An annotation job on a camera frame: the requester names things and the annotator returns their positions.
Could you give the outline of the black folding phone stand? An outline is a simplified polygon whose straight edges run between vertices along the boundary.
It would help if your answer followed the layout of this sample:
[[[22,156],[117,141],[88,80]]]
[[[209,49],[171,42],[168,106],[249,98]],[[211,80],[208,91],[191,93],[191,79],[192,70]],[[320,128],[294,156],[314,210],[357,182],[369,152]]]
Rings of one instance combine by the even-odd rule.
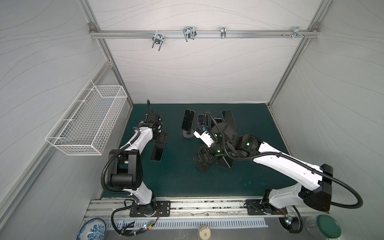
[[[219,158],[213,156],[210,152],[198,152],[191,157],[196,162],[195,167],[202,173],[206,173],[210,167],[216,164]]]

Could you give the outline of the black phone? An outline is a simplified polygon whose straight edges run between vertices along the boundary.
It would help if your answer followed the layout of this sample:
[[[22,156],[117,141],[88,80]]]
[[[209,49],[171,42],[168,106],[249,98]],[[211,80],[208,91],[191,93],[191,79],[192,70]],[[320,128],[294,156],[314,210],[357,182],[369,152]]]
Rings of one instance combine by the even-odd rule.
[[[160,162],[162,160],[167,142],[154,143],[154,149],[151,154],[151,161]]]

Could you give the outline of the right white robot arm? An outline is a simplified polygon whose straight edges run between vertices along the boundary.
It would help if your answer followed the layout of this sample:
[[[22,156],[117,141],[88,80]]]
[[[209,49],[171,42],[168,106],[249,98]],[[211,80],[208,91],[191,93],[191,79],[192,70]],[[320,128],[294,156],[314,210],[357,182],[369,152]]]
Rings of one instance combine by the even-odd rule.
[[[222,122],[218,122],[210,112],[198,117],[198,129],[194,136],[204,142],[197,153],[198,163],[202,167],[207,169],[212,164],[221,164],[231,169],[234,161],[252,161],[296,181],[290,187],[266,190],[256,210],[271,215],[285,207],[302,204],[320,212],[329,211],[331,206],[344,209],[358,209],[363,206],[361,195],[346,183],[334,178],[331,166],[303,162],[253,135],[239,136],[235,131],[232,112],[223,111],[222,116]],[[352,193],[357,203],[333,202],[333,183]]]

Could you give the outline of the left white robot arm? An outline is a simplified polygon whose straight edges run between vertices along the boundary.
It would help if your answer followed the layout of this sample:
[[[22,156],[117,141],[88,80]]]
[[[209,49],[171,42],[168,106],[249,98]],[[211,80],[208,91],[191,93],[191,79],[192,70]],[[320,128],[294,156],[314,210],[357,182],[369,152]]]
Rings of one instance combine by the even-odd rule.
[[[111,150],[102,170],[101,186],[110,194],[126,194],[138,205],[153,205],[153,192],[144,183],[141,154],[149,142],[154,143],[151,160],[162,160],[168,141],[163,131],[161,117],[156,114],[147,100],[146,118],[134,127],[134,135],[119,149]]]

